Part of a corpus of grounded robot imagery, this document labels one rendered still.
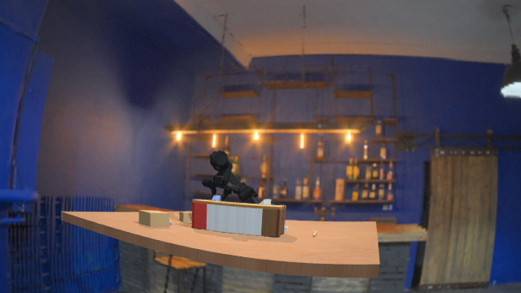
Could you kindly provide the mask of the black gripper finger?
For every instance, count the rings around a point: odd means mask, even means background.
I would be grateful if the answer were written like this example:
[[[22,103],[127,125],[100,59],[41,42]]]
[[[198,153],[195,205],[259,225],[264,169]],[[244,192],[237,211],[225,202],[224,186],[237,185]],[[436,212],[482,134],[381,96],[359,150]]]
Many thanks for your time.
[[[224,192],[223,192],[222,197],[221,197],[221,201],[224,202],[224,199],[225,199],[228,195],[232,195],[232,193],[230,192],[230,190],[225,190],[225,189],[224,189]]]
[[[213,197],[214,195],[216,195],[217,189],[214,186],[210,186],[210,185],[208,185],[208,186],[212,190],[212,197]]]

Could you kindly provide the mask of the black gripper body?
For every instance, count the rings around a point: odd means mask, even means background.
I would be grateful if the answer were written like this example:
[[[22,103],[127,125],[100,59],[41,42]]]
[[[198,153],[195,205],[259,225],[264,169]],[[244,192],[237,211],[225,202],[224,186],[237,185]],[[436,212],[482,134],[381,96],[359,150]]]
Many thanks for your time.
[[[224,176],[224,175],[229,175],[229,179],[230,179],[230,174],[227,173],[227,172],[223,172],[223,171],[219,171],[220,175]],[[208,185],[210,186],[214,186],[215,188],[221,188],[221,189],[225,189],[225,190],[230,190],[230,192],[232,193],[232,191],[234,192],[234,194],[237,194],[237,195],[240,195],[240,189],[239,189],[239,186],[236,186],[236,185],[232,185],[232,186],[228,186],[228,183],[229,182],[225,182],[223,184],[219,184],[219,183],[214,183],[212,182],[211,180],[209,179],[203,179],[202,180],[202,183],[204,184],[204,186],[206,187],[209,187]],[[223,187],[224,186],[224,187]]]

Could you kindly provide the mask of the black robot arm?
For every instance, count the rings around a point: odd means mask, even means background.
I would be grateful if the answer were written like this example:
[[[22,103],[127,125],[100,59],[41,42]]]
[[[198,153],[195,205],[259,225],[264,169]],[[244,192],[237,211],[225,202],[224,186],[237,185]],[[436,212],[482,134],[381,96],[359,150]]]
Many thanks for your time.
[[[231,162],[228,161],[226,158],[227,154],[223,151],[214,151],[210,156],[210,164],[219,172],[227,172],[230,174],[230,181],[233,185],[239,186],[240,189],[240,195],[238,197],[243,201],[244,203],[260,203],[260,201],[257,200],[257,193],[255,190],[248,186],[245,182],[240,182],[231,172],[231,169],[233,168],[233,165]],[[220,175],[220,173],[217,173],[217,175],[213,176],[213,182],[223,184],[225,182],[229,181],[229,175]],[[253,194],[254,193],[254,194]],[[251,196],[251,197],[250,197]],[[250,198],[249,198],[250,197]]]

